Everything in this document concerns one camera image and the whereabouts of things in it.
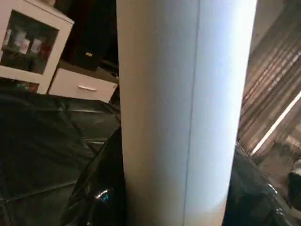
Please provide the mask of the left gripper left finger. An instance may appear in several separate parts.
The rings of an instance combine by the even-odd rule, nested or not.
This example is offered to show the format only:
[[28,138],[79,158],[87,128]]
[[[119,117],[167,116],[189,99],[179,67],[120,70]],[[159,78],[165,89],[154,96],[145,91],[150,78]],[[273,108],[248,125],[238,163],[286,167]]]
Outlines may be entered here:
[[61,216],[62,226],[124,226],[126,190],[121,128],[79,176]]

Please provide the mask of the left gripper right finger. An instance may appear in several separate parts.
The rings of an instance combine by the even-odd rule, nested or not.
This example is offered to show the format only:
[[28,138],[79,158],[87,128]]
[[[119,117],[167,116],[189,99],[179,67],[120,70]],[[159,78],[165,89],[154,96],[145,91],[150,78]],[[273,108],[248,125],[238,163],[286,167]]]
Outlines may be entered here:
[[299,226],[270,180],[236,144],[223,226]]

